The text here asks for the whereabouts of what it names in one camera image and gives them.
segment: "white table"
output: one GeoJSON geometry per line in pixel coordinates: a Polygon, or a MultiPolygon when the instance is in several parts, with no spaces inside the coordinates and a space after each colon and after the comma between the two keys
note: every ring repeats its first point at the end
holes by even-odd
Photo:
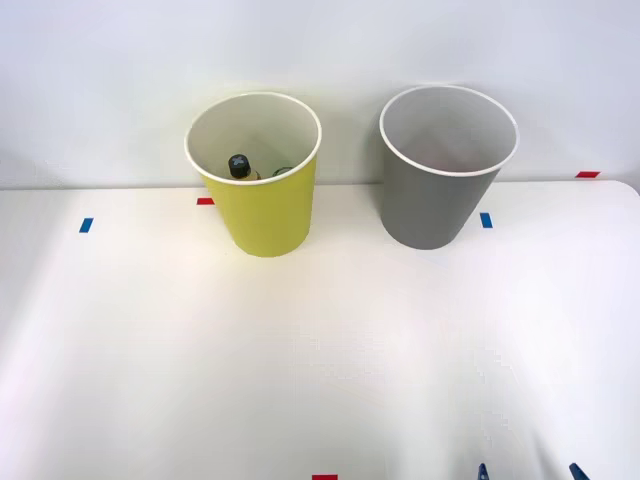
{"type": "Polygon", "coordinates": [[[496,184],[436,251],[379,193],[260,259],[204,189],[0,192],[0,478],[636,477],[635,191],[496,184]]]}

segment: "cup rim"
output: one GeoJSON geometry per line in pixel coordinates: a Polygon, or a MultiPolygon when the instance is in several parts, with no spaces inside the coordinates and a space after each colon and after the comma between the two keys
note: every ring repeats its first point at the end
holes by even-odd
{"type": "Polygon", "coordinates": [[[258,92],[245,92],[245,93],[240,93],[240,94],[237,94],[237,95],[232,95],[232,96],[229,96],[229,97],[225,97],[225,98],[213,103],[209,107],[207,107],[207,109],[204,110],[203,112],[199,113],[195,117],[195,119],[191,122],[189,130],[187,131],[187,134],[184,137],[184,149],[185,149],[185,152],[187,154],[187,158],[189,159],[189,162],[191,163],[191,166],[193,168],[195,168],[196,171],[198,171],[198,173],[200,173],[201,175],[204,175],[205,177],[210,178],[211,180],[215,180],[216,182],[226,183],[227,185],[236,185],[236,186],[239,186],[239,187],[254,187],[254,186],[266,185],[266,184],[269,184],[269,183],[279,182],[280,180],[284,180],[285,178],[290,177],[290,176],[294,175],[296,172],[299,172],[300,170],[302,170],[304,167],[306,167],[311,162],[311,160],[313,160],[313,158],[318,153],[318,149],[320,148],[320,142],[321,141],[322,141],[322,125],[320,124],[320,119],[318,118],[318,115],[316,115],[316,112],[314,112],[311,109],[311,107],[309,107],[306,103],[298,100],[297,98],[291,97],[289,95],[285,95],[284,93],[258,91],[258,92]],[[249,96],[253,96],[253,95],[262,95],[262,96],[271,96],[271,97],[283,98],[285,100],[289,100],[289,101],[291,101],[293,103],[296,103],[296,104],[300,105],[302,108],[304,108],[311,115],[311,118],[313,118],[313,120],[316,122],[316,128],[318,130],[318,139],[316,140],[316,144],[313,147],[313,150],[311,150],[311,153],[302,162],[300,162],[298,165],[293,167],[288,172],[285,172],[282,175],[278,175],[277,177],[269,177],[269,178],[264,178],[262,180],[252,180],[250,182],[246,182],[246,181],[241,181],[241,180],[231,180],[229,178],[219,177],[219,176],[214,175],[214,174],[212,174],[210,172],[207,172],[205,169],[203,169],[200,165],[198,165],[196,163],[196,161],[191,156],[191,152],[189,151],[189,135],[191,134],[191,130],[193,129],[193,126],[196,124],[196,122],[198,122],[198,120],[200,120],[204,115],[206,115],[206,113],[209,110],[211,110],[212,108],[215,108],[215,107],[217,107],[217,106],[219,106],[219,105],[221,105],[221,104],[223,104],[225,102],[229,102],[231,100],[235,100],[235,99],[240,98],[240,97],[249,97],[249,96]]]}
{"type": "Polygon", "coordinates": [[[382,135],[382,139],[384,140],[384,143],[387,145],[387,147],[389,147],[389,149],[401,160],[404,160],[406,163],[408,163],[409,165],[418,168],[420,170],[423,170],[425,172],[429,172],[429,173],[434,173],[436,175],[442,175],[442,176],[446,176],[446,177],[477,177],[480,175],[485,175],[487,173],[491,173],[495,170],[499,170],[500,168],[502,168],[509,160],[511,160],[511,158],[513,158],[513,156],[516,153],[516,150],[518,150],[518,146],[520,145],[520,130],[518,129],[518,124],[516,123],[515,119],[513,118],[513,116],[511,115],[511,113],[509,113],[509,111],[497,100],[494,100],[493,98],[491,98],[490,96],[482,93],[482,92],[478,92],[477,90],[474,90],[472,88],[468,88],[468,87],[462,87],[459,85],[441,85],[441,84],[432,84],[432,85],[419,85],[417,87],[413,87],[410,88],[408,90],[404,90],[403,92],[398,93],[396,96],[394,96],[391,100],[389,100],[387,102],[387,104],[384,106],[384,108],[382,109],[382,113],[380,114],[380,121],[379,121],[379,125],[380,125],[380,134],[382,135]],[[393,105],[393,103],[395,103],[398,99],[400,99],[401,97],[415,92],[416,90],[427,90],[427,89],[433,89],[433,88],[442,88],[442,89],[452,89],[452,90],[462,90],[465,91],[467,93],[471,93],[473,95],[477,95],[481,98],[484,98],[485,100],[488,100],[489,102],[493,103],[495,106],[497,106],[500,110],[502,110],[502,112],[507,116],[507,118],[509,119],[509,121],[511,122],[511,124],[513,125],[513,130],[515,132],[515,141],[513,143],[513,148],[511,149],[511,152],[509,153],[509,155],[507,155],[507,157],[502,160],[499,163],[496,163],[495,165],[489,167],[489,168],[485,168],[482,170],[476,170],[476,171],[472,171],[472,172],[450,172],[447,170],[438,170],[436,168],[432,168],[432,167],[427,167],[426,165],[422,165],[414,160],[411,160],[410,158],[408,158],[407,156],[403,155],[402,153],[400,153],[400,151],[393,146],[393,144],[391,143],[391,141],[389,140],[389,138],[387,137],[387,134],[385,132],[384,129],[384,117],[387,113],[387,110],[389,110],[389,108],[391,107],[391,105],[393,105]]]}

